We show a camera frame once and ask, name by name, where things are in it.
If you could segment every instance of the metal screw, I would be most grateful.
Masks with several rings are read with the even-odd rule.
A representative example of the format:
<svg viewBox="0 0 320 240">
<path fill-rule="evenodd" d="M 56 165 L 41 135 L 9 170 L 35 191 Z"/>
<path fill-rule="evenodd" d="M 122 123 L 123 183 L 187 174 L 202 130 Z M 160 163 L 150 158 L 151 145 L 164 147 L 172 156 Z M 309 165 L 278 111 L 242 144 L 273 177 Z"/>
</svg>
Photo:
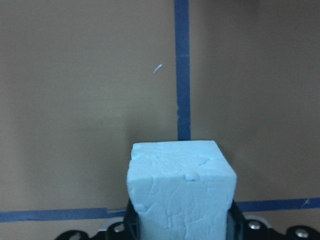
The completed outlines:
<svg viewBox="0 0 320 240">
<path fill-rule="evenodd" d="M 81 239 L 81 234 L 80 232 L 76 232 L 74 235 L 72 235 L 69 240 L 80 240 Z"/>
<path fill-rule="evenodd" d="M 297 228 L 295 230 L 295 235 L 302 239 L 307 239 L 309 237 L 309 233 L 303 228 Z"/>
<path fill-rule="evenodd" d="M 260 225 L 260 223 L 258 221 L 250 221 L 248 226 L 252 230 L 259 230 L 261 228 L 261 225 Z"/>
<path fill-rule="evenodd" d="M 125 230 L 125 225 L 123 223 L 120 223 L 119 225 L 115 226 L 113 228 L 113 230 L 116 232 L 116 233 L 120 233 L 120 232 L 123 232 Z"/>
</svg>

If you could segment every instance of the horizontal blue tape strip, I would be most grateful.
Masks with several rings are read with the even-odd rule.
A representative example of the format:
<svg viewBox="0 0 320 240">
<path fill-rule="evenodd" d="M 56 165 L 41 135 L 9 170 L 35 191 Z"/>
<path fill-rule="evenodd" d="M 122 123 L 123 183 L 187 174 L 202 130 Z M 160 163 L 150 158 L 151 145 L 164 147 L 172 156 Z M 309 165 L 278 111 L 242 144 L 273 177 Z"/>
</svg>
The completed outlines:
<svg viewBox="0 0 320 240">
<path fill-rule="evenodd" d="M 320 197 L 267 201 L 236 202 L 242 212 L 265 212 L 279 210 L 301 210 L 320 208 Z"/>
<path fill-rule="evenodd" d="M 320 209 L 320 197 L 268 201 L 240 201 L 236 204 L 243 213 L 279 210 Z M 108 211 L 107 208 L 3 211 L 0 212 L 0 223 L 10 223 L 18 221 L 110 219 L 115 217 L 124 217 L 125 214 L 125 210 Z"/>
<path fill-rule="evenodd" d="M 126 211 L 109 212 L 107 208 L 36 210 L 36 211 L 3 211 L 0 212 L 0 223 L 17 221 L 62 221 L 84 219 L 110 219 L 124 217 Z"/>
<path fill-rule="evenodd" d="M 191 139 L 189 0 L 174 0 L 178 140 Z"/>
</svg>

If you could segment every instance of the white foam cube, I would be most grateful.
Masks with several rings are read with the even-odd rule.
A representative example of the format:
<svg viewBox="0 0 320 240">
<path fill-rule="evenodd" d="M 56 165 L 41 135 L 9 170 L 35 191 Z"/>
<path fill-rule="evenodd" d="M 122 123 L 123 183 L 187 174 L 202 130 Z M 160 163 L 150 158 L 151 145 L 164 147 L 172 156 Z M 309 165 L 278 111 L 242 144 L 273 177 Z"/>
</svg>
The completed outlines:
<svg viewBox="0 0 320 240">
<path fill-rule="evenodd" d="M 214 141 L 135 143 L 127 188 L 141 240 L 225 240 L 236 181 Z"/>
</svg>

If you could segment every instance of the vertical blue tape strip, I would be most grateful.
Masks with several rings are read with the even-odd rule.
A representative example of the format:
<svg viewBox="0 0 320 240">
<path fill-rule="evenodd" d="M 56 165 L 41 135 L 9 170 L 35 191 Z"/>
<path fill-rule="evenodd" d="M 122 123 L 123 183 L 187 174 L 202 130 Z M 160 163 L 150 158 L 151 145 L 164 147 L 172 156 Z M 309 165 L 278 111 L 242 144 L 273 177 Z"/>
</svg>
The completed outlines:
<svg viewBox="0 0 320 240">
<path fill-rule="evenodd" d="M 178 140 L 191 139 L 189 0 L 174 0 Z"/>
</svg>

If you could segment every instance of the white speck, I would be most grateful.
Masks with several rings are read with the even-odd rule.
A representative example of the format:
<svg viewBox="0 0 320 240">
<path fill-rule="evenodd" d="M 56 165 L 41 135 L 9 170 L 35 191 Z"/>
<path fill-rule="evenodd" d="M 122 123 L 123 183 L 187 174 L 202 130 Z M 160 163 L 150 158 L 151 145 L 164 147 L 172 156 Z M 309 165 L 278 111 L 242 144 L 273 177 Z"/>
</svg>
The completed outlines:
<svg viewBox="0 0 320 240">
<path fill-rule="evenodd" d="M 308 198 L 307 200 L 305 200 L 304 204 L 301 205 L 301 209 L 305 206 L 310 204 L 310 199 Z"/>
<path fill-rule="evenodd" d="M 162 64 L 160 64 L 159 66 L 157 66 L 157 67 L 155 68 L 155 70 L 153 71 L 153 74 L 156 74 L 156 71 L 158 71 L 158 69 L 161 68 L 161 67 L 162 67 Z"/>
</svg>

